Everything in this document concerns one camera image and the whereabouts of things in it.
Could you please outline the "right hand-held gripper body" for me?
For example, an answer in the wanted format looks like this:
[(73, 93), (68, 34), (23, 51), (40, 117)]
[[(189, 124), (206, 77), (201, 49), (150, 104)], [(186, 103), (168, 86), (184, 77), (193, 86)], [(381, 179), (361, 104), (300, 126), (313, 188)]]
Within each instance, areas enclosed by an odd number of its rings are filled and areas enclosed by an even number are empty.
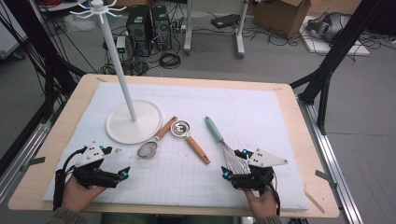
[(253, 155), (249, 159), (243, 159), (249, 168), (249, 173), (233, 174), (232, 186), (235, 189), (264, 190), (274, 178), (273, 167), (288, 163), (287, 159), (259, 148), (251, 152)]

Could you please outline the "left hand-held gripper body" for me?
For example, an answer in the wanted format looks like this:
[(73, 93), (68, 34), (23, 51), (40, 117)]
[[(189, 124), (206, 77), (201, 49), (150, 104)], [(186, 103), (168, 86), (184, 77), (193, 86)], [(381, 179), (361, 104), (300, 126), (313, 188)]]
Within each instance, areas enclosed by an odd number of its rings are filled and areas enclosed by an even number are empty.
[(118, 185), (117, 174), (103, 171), (100, 166), (105, 154), (96, 142), (92, 142), (76, 162), (74, 177), (83, 187), (98, 186), (115, 188)]

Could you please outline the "steel egg separator wooden handle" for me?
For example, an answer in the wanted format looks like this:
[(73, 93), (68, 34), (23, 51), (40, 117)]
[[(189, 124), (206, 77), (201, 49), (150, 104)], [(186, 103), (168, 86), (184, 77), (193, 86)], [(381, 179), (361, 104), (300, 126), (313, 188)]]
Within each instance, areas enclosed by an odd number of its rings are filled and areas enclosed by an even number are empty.
[(205, 163), (209, 164), (210, 159), (191, 136), (191, 126), (185, 120), (177, 120), (172, 123), (170, 131), (176, 137), (185, 138), (189, 146), (194, 150), (197, 156)]

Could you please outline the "whisk with mint green handle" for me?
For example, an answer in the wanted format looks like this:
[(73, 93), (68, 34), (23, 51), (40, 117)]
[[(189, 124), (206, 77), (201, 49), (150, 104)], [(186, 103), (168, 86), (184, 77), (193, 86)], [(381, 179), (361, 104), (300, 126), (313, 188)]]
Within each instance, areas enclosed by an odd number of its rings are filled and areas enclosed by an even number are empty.
[(225, 143), (224, 138), (221, 135), (214, 121), (210, 117), (205, 117), (205, 124), (220, 144), (220, 147), (223, 151), (225, 167), (237, 175), (248, 174), (249, 168), (247, 164), (243, 159), (237, 157), (234, 154), (234, 151)]

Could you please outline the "white utensil rack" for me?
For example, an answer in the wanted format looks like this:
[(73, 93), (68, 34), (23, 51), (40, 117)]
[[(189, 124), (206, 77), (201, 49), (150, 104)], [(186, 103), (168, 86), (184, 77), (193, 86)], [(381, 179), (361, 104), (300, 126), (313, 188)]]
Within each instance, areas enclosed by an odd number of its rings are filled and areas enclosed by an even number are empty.
[(84, 7), (82, 12), (73, 12), (82, 19), (96, 16), (100, 22), (100, 27), (106, 41), (106, 46), (113, 62), (120, 88), (123, 93), (125, 103), (115, 107), (106, 119), (106, 131), (115, 141), (126, 145), (137, 145), (151, 139), (162, 127), (163, 114), (158, 106), (146, 100), (132, 100), (131, 94), (124, 75), (118, 50), (113, 40), (107, 16), (116, 17), (114, 11), (123, 11), (123, 8), (114, 8), (117, 3), (105, 5), (103, 0), (91, 0), (88, 7)]

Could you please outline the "mesh strainer with wooden handle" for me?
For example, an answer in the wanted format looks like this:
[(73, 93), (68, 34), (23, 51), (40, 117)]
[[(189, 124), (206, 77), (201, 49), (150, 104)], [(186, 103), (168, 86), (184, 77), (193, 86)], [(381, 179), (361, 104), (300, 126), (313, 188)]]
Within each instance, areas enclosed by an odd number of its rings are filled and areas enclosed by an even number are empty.
[(165, 134), (170, 130), (171, 125), (177, 120), (177, 117), (172, 117), (168, 120), (161, 129), (154, 135), (154, 137), (144, 143), (138, 150), (137, 156), (140, 159), (152, 158), (158, 148), (158, 142), (165, 136)]

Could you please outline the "person's left hand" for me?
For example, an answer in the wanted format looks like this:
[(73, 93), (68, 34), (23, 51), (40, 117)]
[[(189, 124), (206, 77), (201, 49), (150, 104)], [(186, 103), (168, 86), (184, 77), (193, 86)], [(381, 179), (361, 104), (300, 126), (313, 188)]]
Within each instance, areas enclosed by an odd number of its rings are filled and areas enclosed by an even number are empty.
[(105, 190), (105, 187), (89, 187), (87, 189), (81, 186), (72, 175), (64, 186), (62, 207), (81, 213)]

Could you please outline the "person's right hand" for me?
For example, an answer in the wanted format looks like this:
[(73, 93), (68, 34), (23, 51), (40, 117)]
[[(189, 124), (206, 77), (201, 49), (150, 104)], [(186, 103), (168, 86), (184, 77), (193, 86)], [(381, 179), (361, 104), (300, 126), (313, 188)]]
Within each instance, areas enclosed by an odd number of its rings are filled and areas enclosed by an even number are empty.
[(244, 191), (252, 215), (256, 219), (273, 217), (276, 215), (276, 198), (271, 190), (266, 190), (260, 197), (256, 197), (250, 189)]

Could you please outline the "white foam mat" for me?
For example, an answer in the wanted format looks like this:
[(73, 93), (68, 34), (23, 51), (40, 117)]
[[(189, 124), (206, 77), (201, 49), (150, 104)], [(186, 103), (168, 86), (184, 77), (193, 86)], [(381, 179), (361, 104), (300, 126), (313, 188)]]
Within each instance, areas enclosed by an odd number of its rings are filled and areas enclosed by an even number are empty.
[(281, 208), (307, 209), (304, 185), (276, 91), (149, 84), (132, 84), (129, 90), (134, 100), (157, 105), (165, 120), (186, 120), (210, 163), (204, 164), (185, 139), (171, 133), (165, 135), (155, 156), (149, 159), (139, 158), (135, 146), (113, 140), (106, 133), (106, 119), (124, 99), (119, 84), (102, 83), (63, 153), (68, 158), (75, 150), (96, 142), (113, 148), (102, 165), (104, 170), (129, 168), (129, 178), (114, 189), (107, 189), (97, 202), (246, 208), (244, 193), (222, 177), (222, 151), (205, 124), (205, 119), (211, 118), (231, 148), (261, 149), (287, 160), (287, 164), (275, 168)]

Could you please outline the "white stand leg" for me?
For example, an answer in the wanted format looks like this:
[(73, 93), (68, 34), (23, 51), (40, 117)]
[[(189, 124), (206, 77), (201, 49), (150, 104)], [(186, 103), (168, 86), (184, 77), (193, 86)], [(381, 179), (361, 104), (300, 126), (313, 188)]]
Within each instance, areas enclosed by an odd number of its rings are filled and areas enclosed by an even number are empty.
[(184, 46), (183, 46), (183, 50), (187, 55), (189, 55), (191, 52), (191, 41), (192, 41), (191, 12), (192, 12), (192, 0), (187, 0), (187, 23), (186, 23)]
[(243, 5), (241, 8), (238, 28), (235, 32), (237, 54), (240, 58), (243, 58), (245, 56), (245, 46), (244, 46), (244, 41), (243, 41), (243, 28), (244, 28), (244, 23), (245, 23), (247, 11), (248, 11), (248, 1), (249, 0), (243, 0)]

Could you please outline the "black computer tower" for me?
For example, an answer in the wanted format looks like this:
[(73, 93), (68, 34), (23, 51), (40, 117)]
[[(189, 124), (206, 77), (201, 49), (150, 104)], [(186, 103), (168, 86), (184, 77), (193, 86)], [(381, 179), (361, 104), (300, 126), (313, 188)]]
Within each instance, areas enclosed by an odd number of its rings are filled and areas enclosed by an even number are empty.
[(165, 6), (151, 8), (154, 37), (157, 49), (166, 50), (172, 48), (170, 20)]
[(126, 27), (134, 55), (140, 57), (149, 56), (149, 42), (153, 38), (149, 6), (133, 5)]

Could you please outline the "white floor board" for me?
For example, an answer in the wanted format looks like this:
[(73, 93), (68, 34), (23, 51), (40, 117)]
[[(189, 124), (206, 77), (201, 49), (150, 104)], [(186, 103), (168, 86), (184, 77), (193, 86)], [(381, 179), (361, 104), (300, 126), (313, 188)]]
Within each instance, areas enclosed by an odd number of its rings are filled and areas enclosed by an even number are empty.
[[(311, 16), (304, 18), (304, 22), (299, 30), (301, 39), (308, 52), (327, 55), (331, 49), (330, 44), (322, 39), (315, 31), (306, 30), (307, 22), (311, 19)], [(369, 50), (360, 41), (356, 41), (355, 45), (347, 53), (348, 56), (368, 56), (369, 54)]]

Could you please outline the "black flat device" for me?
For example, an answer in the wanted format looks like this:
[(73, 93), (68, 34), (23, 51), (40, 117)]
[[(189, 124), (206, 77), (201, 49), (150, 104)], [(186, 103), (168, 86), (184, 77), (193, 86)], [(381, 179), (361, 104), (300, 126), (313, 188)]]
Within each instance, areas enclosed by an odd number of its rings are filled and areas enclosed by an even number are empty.
[(211, 20), (211, 24), (218, 29), (233, 26), (239, 22), (240, 16), (237, 14), (230, 14), (222, 17), (218, 17)]

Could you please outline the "cardboard box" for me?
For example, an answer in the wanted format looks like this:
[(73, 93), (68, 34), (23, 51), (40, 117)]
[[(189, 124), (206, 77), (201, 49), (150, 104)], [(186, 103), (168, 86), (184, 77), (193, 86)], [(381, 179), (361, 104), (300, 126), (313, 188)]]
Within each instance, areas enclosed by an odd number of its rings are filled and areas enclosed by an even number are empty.
[(299, 32), (310, 7), (311, 0), (261, 0), (253, 24), (290, 39)]

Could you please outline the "grey headset device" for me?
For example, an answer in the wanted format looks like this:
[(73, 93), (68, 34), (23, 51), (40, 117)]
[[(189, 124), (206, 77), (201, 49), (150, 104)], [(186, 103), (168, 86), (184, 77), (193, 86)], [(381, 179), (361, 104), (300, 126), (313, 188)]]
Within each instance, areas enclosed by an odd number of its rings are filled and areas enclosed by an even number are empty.
[(349, 17), (340, 12), (324, 12), (321, 16), (309, 20), (306, 30), (314, 31), (323, 40), (332, 43), (344, 30)]

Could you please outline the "round white table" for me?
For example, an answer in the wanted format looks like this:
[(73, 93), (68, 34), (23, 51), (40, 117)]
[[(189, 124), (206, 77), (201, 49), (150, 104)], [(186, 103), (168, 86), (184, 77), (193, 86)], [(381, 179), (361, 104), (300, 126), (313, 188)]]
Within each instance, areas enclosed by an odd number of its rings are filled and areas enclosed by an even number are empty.
[(65, 9), (69, 9), (72, 7), (76, 7), (78, 4), (84, 4), (85, 2), (87, 2), (88, 0), (77, 0), (76, 2), (66, 2), (65, 0), (62, 0), (62, 2), (57, 5), (57, 6), (43, 6), (38, 4), (37, 7), (41, 12), (44, 11), (59, 11), (59, 10), (65, 10)]

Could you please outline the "metal table bracket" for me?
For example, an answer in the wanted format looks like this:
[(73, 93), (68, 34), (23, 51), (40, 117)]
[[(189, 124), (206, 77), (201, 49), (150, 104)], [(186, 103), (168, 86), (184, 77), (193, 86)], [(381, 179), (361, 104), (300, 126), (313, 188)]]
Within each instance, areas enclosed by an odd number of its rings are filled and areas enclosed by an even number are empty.
[(325, 174), (324, 172), (321, 172), (320, 170), (315, 171), (315, 175), (326, 180), (329, 183), (330, 188), (336, 189), (337, 188), (337, 183), (335, 183), (332, 180), (332, 177), (328, 174)]
[(21, 172), (26, 172), (32, 165), (45, 162), (46, 157), (34, 158), (26, 162), (20, 167)]

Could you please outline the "aluminium rail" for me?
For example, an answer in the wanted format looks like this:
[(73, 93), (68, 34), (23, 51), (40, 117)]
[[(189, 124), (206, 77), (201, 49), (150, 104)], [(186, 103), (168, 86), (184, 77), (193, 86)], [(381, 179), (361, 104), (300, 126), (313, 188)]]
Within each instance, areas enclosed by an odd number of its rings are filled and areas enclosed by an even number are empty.
[(328, 179), (339, 210), (344, 215), (348, 224), (363, 224), (359, 209), (349, 190), (343, 171), (333, 152), (332, 145), (326, 134), (323, 134), (317, 125), (318, 112), (313, 105), (298, 102), (308, 128), (311, 130), (312, 139), (317, 145), (319, 158), (324, 165), (324, 177)]
[(52, 124), (48, 120), (46, 123), (40, 122), (35, 126), (28, 138), (21, 145), (21, 150), (8, 166), (4, 175), (0, 177), (0, 204), (15, 189), (21, 177), (27, 172), (21, 172), (20, 167), (31, 159), (34, 159), (45, 139), (47, 138)]

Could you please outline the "black metal frame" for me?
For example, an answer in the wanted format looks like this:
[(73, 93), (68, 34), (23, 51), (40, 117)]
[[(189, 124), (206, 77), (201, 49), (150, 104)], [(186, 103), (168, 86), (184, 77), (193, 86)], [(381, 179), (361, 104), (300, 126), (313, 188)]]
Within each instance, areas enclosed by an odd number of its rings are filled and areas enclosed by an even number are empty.
[(42, 23), (37, 18), (29, 0), (0, 0), (0, 6), (7, 6), (22, 30), (31, 41), (37, 58), (28, 44), (21, 39), (16, 29), (3, 18), (0, 13), (0, 22), (6, 27), (10, 34), (17, 40), (32, 62), (36, 73), (45, 79), (44, 95), (45, 101), (35, 112), (34, 116), (22, 130), (20, 135), (0, 159), (0, 177), (2, 177), (21, 151), (22, 145), (33, 129), (42, 120), (47, 121), (54, 114), (54, 103), (60, 96), (70, 97), (77, 87), (77, 80), (73, 77), (83, 77), (86, 72), (68, 62), (53, 45), (50, 36), (45, 31)]
[(307, 105), (312, 105), (318, 94), (320, 94), (317, 125), (323, 135), (326, 134), (325, 119), (332, 75), (355, 45), (365, 28), (379, 13), (381, 7), (389, 1), (361, 0), (348, 24), (335, 40), (320, 66), (311, 74), (290, 83), (293, 89), (306, 84), (304, 91), (298, 95), (298, 99)]

